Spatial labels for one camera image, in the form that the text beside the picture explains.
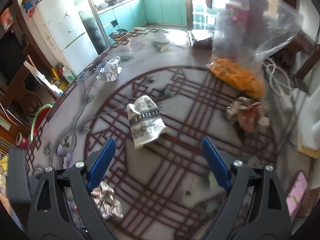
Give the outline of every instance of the plastic bottle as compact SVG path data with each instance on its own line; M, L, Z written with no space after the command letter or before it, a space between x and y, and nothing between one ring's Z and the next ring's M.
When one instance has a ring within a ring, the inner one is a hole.
M247 25L249 9L249 0L228 0L226 3L224 38L228 39L236 48L241 46Z

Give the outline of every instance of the white refrigerator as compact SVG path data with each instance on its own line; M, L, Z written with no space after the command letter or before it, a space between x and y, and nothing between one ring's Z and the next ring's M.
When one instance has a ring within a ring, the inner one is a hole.
M73 0L42 0L33 19L56 59L75 74L98 56Z

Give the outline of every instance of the silver bolt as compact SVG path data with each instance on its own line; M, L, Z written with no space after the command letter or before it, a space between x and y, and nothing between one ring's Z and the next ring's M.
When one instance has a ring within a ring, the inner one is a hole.
M241 167L242 166L242 161L239 161L239 160L236 160L233 162L234 166L237 166L237 167Z
M267 166L266 166L266 170L267 170L267 171L273 171L273 167L272 167L271 165L267 165Z
M77 162L76 167L77 168L82 168L84 166L84 162Z
M45 172L50 172L50 171L52 171L52 166L48 166L44 170L45 170Z

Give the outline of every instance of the orange snack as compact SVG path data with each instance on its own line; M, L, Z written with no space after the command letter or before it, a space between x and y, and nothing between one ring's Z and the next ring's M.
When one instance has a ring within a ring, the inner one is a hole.
M258 80L249 70L240 68L228 58L213 58L211 72L235 89L252 98L264 97L264 83Z

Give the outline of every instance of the crumpled paper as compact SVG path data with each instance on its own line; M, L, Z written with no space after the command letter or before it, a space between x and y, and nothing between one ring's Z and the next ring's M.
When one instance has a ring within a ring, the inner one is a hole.
M139 97L133 104L127 105L129 125L133 137L134 148L159 138L168 128L162 121L159 108L150 97Z
M226 118L231 124L238 122L246 132L253 132L256 123L261 126L269 125L269 118L264 116L262 102L245 97L239 97L226 108Z
M112 216L123 218L121 203L114 198L114 194L113 188L104 181L91 192L93 200L104 219Z
M100 79L105 82L116 81L119 77L119 74L122 71L122 67L119 66L120 57L113 57L108 62L106 62L105 67L102 67L99 71L97 79Z

